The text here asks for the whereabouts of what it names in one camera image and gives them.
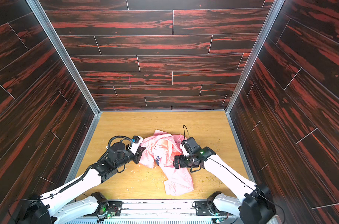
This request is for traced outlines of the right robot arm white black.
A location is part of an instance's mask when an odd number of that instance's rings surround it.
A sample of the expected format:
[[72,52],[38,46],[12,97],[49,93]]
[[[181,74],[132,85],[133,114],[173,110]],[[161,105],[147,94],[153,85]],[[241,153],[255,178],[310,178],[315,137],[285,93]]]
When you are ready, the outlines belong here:
[[204,169],[217,177],[237,197],[231,199],[220,191],[211,194],[206,206],[212,215],[227,213],[240,218],[244,224],[266,224],[276,215],[273,195],[266,185],[257,185],[243,177],[212,149],[200,147],[192,137],[182,141],[181,146],[185,153],[174,157],[173,165],[176,169],[189,168],[191,173]]

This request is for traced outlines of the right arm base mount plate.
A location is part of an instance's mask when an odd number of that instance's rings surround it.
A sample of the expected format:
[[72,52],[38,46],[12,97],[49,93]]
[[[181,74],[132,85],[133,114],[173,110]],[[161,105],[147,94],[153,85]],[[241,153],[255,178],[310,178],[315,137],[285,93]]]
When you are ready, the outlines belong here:
[[232,214],[227,212],[211,212],[205,200],[194,201],[192,208],[197,216],[232,216]]

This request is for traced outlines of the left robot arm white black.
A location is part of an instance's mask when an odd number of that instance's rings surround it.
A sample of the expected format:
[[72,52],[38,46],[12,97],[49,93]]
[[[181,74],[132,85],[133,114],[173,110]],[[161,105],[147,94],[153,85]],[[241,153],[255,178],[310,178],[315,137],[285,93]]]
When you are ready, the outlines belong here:
[[134,136],[130,144],[123,142],[109,143],[106,152],[98,161],[85,170],[84,174],[74,180],[34,199],[21,199],[19,212],[14,219],[16,224],[65,224],[78,217],[90,214],[104,216],[107,213],[107,199],[95,192],[80,201],[73,200],[84,192],[104,183],[119,168],[133,161],[138,164],[144,147],[143,139]]

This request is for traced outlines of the pink hooded jacket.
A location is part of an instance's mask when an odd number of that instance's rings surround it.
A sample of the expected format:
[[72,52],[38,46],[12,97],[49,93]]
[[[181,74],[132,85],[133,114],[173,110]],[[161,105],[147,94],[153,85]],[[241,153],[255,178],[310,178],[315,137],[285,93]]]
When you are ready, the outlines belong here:
[[174,157],[183,154],[181,142],[186,140],[182,134],[170,134],[155,130],[154,134],[145,138],[141,143],[145,147],[140,164],[153,169],[156,165],[161,168],[167,180],[164,188],[167,195],[181,196],[194,190],[191,174],[186,168],[176,169]]

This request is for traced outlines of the aluminium front rail frame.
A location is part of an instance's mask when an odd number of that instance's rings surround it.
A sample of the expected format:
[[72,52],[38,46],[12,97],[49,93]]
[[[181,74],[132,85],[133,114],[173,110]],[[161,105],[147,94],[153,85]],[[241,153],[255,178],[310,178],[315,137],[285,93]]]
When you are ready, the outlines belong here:
[[119,217],[81,216],[66,224],[244,224],[234,215],[197,216],[194,201],[198,200],[124,200]]

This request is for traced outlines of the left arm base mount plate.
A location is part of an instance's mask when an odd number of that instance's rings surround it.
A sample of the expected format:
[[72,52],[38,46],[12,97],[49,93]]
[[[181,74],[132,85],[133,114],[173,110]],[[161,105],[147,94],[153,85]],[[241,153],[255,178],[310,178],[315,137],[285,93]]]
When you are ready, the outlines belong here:
[[107,204],[101,203],[100,206],[95,210],[95,212],[85,215],[85,217],[119,217],[121,215],[122,206],[122,201],[108,201]]

